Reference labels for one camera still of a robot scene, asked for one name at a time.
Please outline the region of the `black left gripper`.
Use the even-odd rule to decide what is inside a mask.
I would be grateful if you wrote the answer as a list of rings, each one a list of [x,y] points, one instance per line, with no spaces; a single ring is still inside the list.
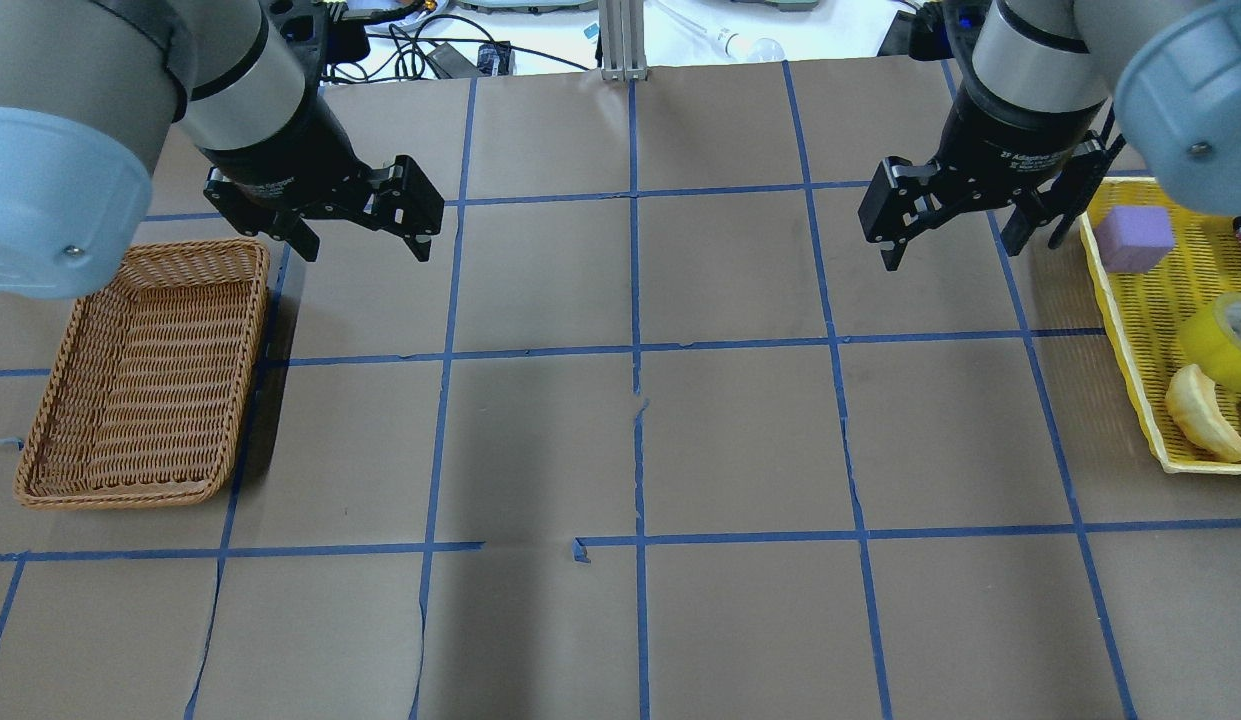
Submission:
[[[204,197],[240,231],[290,246],[307,263],[320,238],[302,215],[343,218],[400,237],[419,263],[431,259],[446,200],[414,158],[370,169],[321,96],[300,102],[280,132],[235,150],[204,150],[212,161]]]

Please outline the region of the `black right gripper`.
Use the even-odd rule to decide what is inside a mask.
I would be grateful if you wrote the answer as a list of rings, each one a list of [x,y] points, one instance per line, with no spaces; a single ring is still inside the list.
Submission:
[[[908,242],[972,211],[1014,209],[1000,228],[1006,256],[1021,254],[1037,228],[1056,217],[1047,192],[1073,156],[1101,102],[1073,110],[1030,110],[980,84],[962,84],[923,165],[884,158],[859,204],[862,236],[898,271]]]

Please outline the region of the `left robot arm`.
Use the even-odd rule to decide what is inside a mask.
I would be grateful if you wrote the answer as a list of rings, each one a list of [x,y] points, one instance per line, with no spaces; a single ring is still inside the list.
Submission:
[[[0,293],[109,283],[151,206],[171,129],[210,163],[204,196],[244,236],[308,261],[313,222],[431,256],[446,201],[413,158],[372,168],[320,96],[387,12],[321,1],[0,1]]]

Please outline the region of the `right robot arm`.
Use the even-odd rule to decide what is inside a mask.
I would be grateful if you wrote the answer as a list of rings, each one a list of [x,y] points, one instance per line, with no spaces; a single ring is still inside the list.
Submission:
[[[884,158],[858,209],[882,264],[962,214],[1010,209],[1056,250],[1124,149],[1173,201],[1241,217],[1241,1],[931,1],[912,60],[961,70],[928,161]]]

